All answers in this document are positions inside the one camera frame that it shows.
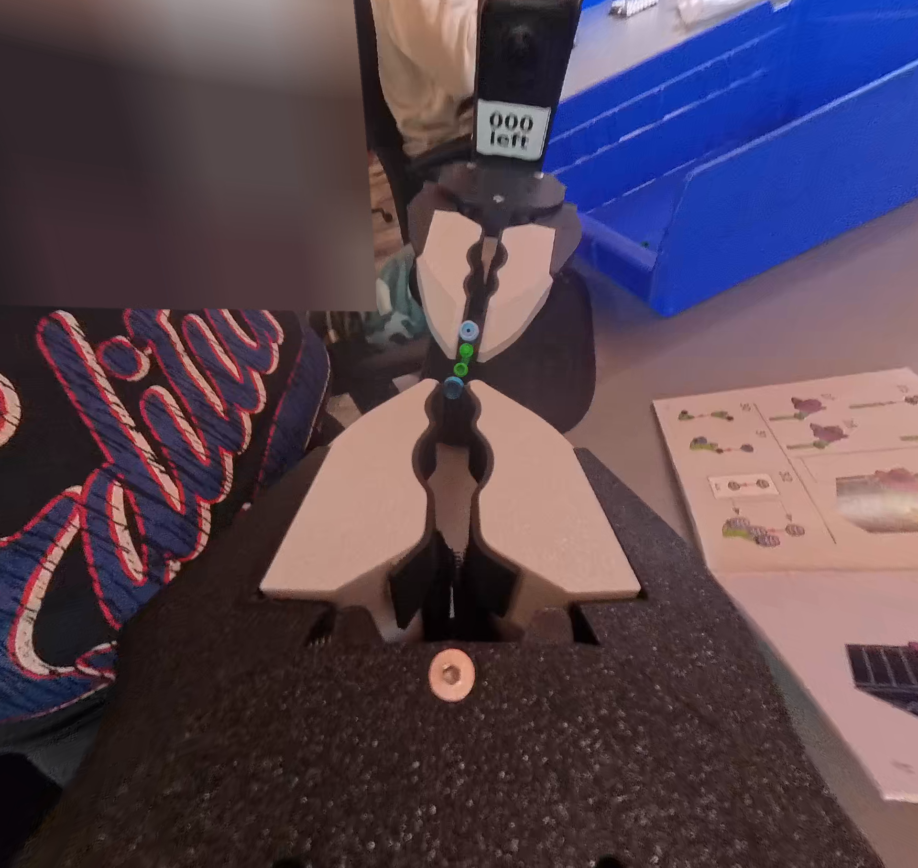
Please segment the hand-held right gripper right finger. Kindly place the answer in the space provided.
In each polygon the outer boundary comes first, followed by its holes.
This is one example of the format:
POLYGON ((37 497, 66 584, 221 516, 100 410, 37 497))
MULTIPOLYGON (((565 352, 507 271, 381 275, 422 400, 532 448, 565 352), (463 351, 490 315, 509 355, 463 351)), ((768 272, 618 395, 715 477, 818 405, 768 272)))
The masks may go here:
POLYGON ((549 609, 632 601, 642 587, 576 451, 534 411, 481 380, 468 387, 469 540, 461 585, 501 637, 549 609))

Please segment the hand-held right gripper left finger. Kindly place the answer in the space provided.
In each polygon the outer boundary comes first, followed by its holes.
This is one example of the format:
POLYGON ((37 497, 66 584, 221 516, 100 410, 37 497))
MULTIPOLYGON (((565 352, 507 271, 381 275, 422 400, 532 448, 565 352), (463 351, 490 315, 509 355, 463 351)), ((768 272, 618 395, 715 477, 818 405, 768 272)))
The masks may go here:
POLYGON ((266 597, 363 608, 383 637, 423 636, 439 389, 422 380, 335 438, 262 578, 266 597))

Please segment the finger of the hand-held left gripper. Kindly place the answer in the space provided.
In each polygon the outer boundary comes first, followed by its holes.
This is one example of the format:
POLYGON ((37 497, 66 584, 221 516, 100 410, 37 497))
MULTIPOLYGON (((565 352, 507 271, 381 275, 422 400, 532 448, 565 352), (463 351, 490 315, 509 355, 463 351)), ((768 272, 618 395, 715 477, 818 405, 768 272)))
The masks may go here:
POLYGON ((481 233, 473 248, 477 363, 498 357, 514 344, 545 305, 554 281, 556 237, 552 227, 481 233))
POLYGON ((458 213, 435 213, 422 253, 417 279, 427 324, 444 357, 454 363, 462 342, 460 325, 473 320, 480 342, 488 311, 486 249, 482 228, 458 213))

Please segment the large blue plastic bin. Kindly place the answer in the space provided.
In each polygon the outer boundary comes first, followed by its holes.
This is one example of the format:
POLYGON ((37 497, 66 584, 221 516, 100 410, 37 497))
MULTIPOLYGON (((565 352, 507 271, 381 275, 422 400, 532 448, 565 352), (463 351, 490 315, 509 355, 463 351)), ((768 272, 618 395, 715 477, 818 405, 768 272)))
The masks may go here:
POLYGON ((917 0, 790 0, 559 106, 546 170, 578 253, 659 315, 917 194, 917 0))

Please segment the person's left forearm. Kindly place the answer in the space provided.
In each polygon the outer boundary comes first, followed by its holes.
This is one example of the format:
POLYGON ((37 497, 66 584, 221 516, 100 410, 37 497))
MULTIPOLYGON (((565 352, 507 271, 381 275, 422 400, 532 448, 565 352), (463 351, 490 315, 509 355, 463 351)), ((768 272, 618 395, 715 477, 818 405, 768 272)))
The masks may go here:
POLYGON ((415 257, 410 248, 391 256, 375 280, 375 312, 365 321, 368 343, 390 347, 425 338, 428 325, 423 309, 412 292, 415 257))

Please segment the lego instruction booklet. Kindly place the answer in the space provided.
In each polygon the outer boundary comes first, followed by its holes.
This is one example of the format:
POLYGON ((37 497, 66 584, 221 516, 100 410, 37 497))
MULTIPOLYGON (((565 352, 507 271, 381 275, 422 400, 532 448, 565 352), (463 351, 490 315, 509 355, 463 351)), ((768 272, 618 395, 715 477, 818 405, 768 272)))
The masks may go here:
POLYGON ((657 399, 710 572, 887 802, 917 800, 916 373, 657 399))

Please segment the black rounded pad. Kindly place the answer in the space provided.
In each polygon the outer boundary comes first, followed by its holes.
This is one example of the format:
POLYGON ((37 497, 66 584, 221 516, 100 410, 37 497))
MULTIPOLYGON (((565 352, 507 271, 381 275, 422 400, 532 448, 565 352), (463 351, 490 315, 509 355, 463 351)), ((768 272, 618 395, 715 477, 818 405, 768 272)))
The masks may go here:
POLYGON ((563 435, 587 415, 596 385, 592 305, 585 280, 571 267, 520 338, 497 357, 475 361, 474 380, 529 409, 563 435))

